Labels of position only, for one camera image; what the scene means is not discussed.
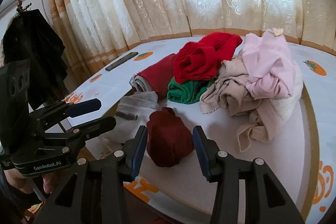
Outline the person's left hand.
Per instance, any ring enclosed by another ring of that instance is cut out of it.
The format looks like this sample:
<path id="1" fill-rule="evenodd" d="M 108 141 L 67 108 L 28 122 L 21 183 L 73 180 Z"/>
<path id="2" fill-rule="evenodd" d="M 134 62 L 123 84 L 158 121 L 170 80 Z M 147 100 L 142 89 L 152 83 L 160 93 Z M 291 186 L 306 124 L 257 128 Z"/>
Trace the person's left hand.
<path id="1" fill-rule="evenodd" d="M 14 188 L 19 189 L 21 192 L 30 194 L 33 192 L 33 179 L 23 176 L 16 169 L 9 169 L 4 171 L 7 182 Z M 49 173 L 42 175 L 43 190 L 46 194 L 51 194 L 58 184 L 56 173 Z"/>

